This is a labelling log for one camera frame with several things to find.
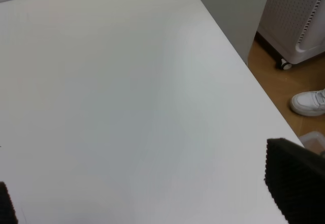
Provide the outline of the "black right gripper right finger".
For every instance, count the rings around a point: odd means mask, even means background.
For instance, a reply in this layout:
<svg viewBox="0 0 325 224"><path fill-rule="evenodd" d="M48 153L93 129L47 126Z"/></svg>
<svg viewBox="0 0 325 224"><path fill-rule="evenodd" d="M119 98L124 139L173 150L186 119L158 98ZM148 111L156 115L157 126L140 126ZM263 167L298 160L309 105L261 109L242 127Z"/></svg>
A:
<svg viewBox="0 0 325 224"><path fill-rule="evenodd" d="M288 223L324 223L324 157L268 139L265 184Z"/></svg>

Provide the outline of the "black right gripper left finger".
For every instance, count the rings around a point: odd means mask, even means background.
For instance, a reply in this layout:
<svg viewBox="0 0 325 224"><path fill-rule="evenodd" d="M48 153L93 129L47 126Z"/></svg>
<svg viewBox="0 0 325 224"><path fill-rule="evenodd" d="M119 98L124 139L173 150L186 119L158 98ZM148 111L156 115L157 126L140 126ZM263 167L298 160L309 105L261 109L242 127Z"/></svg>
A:
<svg viewBox="0 0 325 224"><path fill-rule="evenodd" d="M0 224L18 224L16 212L4 182L0 187Z"/></svg>

